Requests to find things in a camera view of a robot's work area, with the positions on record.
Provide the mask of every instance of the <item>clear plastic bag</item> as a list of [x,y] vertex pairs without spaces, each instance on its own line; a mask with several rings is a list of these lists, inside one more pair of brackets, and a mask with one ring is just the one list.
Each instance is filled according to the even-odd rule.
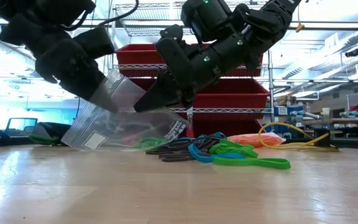
[[[262,133],[261,138],[264,143],[268,144],[269,146],[277,146],[283,142],[285,142],[284,138],[276,135],[275,133]],[[230,136],[227,138],[229,141],[236,142],[242,145],[250,145],[254,148],[263,147],[262,143],[259,141],[258,134],[240,134],[237,136]]]
[[113,150],[114,146],[142,148],[145,139],[161,144],[176,139],[188,121],[167,108],[136,113],[133,106],[144,93],[113,70],[90,100],[99,106],[88,103],[62,142],[84,150]]

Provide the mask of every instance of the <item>workbench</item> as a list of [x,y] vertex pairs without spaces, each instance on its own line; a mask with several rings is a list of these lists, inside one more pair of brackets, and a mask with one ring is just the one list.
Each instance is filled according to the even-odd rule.
[[292,168],[0,147],[0,224],[358,223],[358,149],[256,151]]
[[358,124],[358,119],[349,118],[331,118],[331,119],[318,119],[302,121],[303,125],[315,125],[315,124]]

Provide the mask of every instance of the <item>blue rubber band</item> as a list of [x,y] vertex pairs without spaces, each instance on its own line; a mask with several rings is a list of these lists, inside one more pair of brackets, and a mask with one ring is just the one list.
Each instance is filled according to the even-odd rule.
[[244,155],[239,154],[239,153],[234,153],[234,152],[228,152],[228,153],[224,153],[224,154],[211,155],[211,156],[201,156],[200,154],[202,154],[202,152],[194,144],[189,145],[188,149],[189,149],[191,156],[193,156],[197,161],[204,162],[204,163],[213,162],[215,157],[228,158],[228,159],[245,159],[246,158]]

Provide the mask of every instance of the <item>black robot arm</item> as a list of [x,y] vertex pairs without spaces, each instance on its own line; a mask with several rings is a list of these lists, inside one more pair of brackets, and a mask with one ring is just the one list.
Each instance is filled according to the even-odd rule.
[[[301,0],[270,0],[261,10],[238,5],[233,12],[223,0],[187,0],[181,20],[191,27],[199,45],[188,45],[183,31],[173,25],[161,32],[155,44],[167,64],[151,89],[137,102],[136,111],[182,103],[185,108],[204,87],[226,72],[245,65],[259,66],[259,55],[284,37]],[[202,42],[214,41],[205,46]]]
[[74,38],[66,31],[79,28],[95,7],[92,0],[0,0],[0,17],[8,21],[0,40],[25,45],[46,81],[60,80],[62,88],[89,101],[104,79],[95,59],[114,48],[103,27]]

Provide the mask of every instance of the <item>yellow wire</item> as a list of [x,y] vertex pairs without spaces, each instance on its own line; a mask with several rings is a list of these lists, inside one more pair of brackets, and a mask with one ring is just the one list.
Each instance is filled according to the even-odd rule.
[[265,147],[269,147],[272,149],[280,149],[280,150],[309,150],[309,149],[317,149],[317,150],[325,150],[325,151],[338,151],[338,149],[335,148],[335,146],[331,145],[331,147],[318,147],[318,146],[314,146],[314,143],[324,139],[325,137],[329,136],[329,133],[326,133],[316,139],[313,139],[309,142],[294,142],[294,143],[289,143],[289,144],[285,144],[282,146],[269,146],[268,144],[264,143],[263,139],[262,139],[262,132],[269,126],[273,126],[273,125],[282,125],[282,126],[287,126],[289,128],[295,129],[297,131],[299,131],[300,133],[304,134],[305,136],[308,136],[309,138],[313,139],[313,136],[311,136],[310,134],[304,132],[302,129],[295,127],[294,125],[290,125],[290,124],[286,124],[283,122],[272,122],[269,124],[266,124],[265,126],[263,126],[258,133],[259,136],[259,142],[264,145]]

